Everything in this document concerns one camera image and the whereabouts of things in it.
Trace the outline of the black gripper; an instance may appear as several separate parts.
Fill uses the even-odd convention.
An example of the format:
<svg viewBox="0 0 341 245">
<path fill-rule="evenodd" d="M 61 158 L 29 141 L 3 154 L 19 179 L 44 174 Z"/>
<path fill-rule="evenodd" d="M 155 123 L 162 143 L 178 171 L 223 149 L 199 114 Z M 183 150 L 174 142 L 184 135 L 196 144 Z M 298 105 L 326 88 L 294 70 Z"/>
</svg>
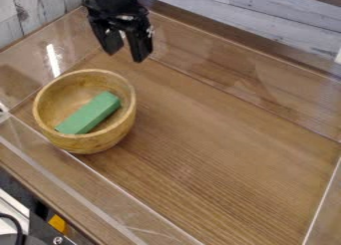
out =
<svg viewBox="0 0 341 245">
<path fill-rule="evenodd" d="M 139 0 L 83 0 L 88 22 L 103 50 L 114 55 L 124 47 L 126 32 L 132 59 L 140 63 L 154 51 L 150 11 Z"/>
</svg>

